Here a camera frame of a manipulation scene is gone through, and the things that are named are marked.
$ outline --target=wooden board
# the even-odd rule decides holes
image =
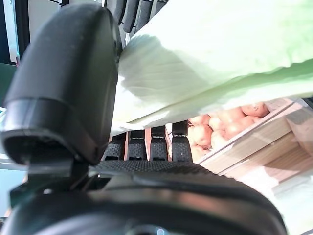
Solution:
[[[257,167],[264,166],[280,156],[287,154],[298,146],[299,144],[296,141],[294,134],[289,132],[273,143],[248,156],[243,161],[238,162],[236,165],[222,172],[219,172],[219,174],[238,179]]]
[[[222,172],[290,131],[290,126],[284,117],[269,121],[253,132],[241,136],[236,142],[226,146],[210,158],[202,159],[198,163],[215,173]]]
[[[286,115],[287,122],[300,146],[313,156],[313,111],[298,103],[294,108],[294,112]]]
[[[278,182],[313,168],[313,157],[298,147],[265,165],[267,174]]]

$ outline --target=wooden crate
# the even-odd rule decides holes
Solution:
[[[249,185],[260,183],[253,172],[262,169],[263,178],[276,182],[271,187],[312,169],[313,111],[289,99],[271,101],[267,106],[269,115],[196,163]]]

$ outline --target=black rubber pad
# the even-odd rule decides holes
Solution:
[[[136,32],[139,31],[150,19],[153,1],[143,0],[140,7],[140,12],[138,16]]]
[[[145,143],[145,131],[136,130],[130,132],[130,140],[128,143],[127,160],[147,160],[147,151]]]
[[[187,137],[173,137],[172,158],[174,162],[192,162],[191,149]]]
[[[125,14],[127,0],[108,0],[107,8],[111,11],[114,19],[120,25]]]
[[[125,141],[124,140],[112,140],[106,150],[102,160],[124,160],[125,154]]]
[[[130,33],[136,21],[137,10],[140,0],[128,0],[124,17],[123,29],[126,33]]]
[[[167,144],[165,139],[151,139],[150,161],[168,161]]]

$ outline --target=white wall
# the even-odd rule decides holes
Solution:
[[[59,4],[47,0],[28,0],[30,41],[38,29],[60,9]]]
[[[6,33],[8,36],[10,59],[16,63],[17,56],[17,37],[15,32],[15,18],[12,0],[2,0],[4,5],[4,15],[6,24]]]

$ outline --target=textured grip surface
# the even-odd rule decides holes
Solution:
[[[151,139],[150,161],[168,161],[167,144],[165,139]]]
[[[130,173],[130,172],[163,172],[175,174],[209,174],[212,172],[204,167],[189,162],[165,161],[105,161],[90,168],[99,174]]]
[[[127,160],[147,160],[146,144],[144,139],[129,141]]]
[[[172,158],[174,162],[192,162],[191,149],[187,137],[173,137]]]
[[[112,140],[104,152],[102,160],[124,160],[125,141]]]

